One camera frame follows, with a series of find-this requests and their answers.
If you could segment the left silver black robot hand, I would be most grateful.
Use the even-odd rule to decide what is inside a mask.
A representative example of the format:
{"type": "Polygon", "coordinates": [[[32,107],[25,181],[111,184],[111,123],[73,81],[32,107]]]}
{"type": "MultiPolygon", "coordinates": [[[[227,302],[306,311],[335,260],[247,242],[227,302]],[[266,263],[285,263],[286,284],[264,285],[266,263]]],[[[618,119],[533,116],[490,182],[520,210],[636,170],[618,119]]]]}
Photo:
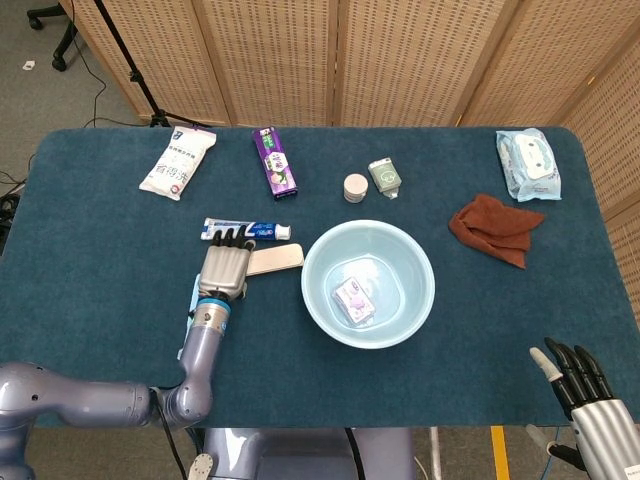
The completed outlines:
{"type": "Polygon", "coordinates": [[[255,241],[246,238],[246,226],[237,231],[217,230],[207,249],[200,272],[200,298],[230,302],[246,295],[246,276],[255,241]]]}

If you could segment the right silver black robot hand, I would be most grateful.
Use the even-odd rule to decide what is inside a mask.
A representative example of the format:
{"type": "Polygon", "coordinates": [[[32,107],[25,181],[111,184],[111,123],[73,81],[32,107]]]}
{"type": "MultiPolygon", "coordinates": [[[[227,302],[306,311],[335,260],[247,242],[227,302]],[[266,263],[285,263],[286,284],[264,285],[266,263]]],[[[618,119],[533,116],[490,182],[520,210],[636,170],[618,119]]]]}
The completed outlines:
{"type": "Polygon", "coordinates": [[[596,358],[579,345],[569,347],[550,337],[544,341],[552,357],[537,347],[530,348],[529,354],[552,387],[576,445],[550,440],[532,424],[526,426],[528,435],[549,457],[591,479],[637,479],[639,426],[614,394],[596,358]]]}

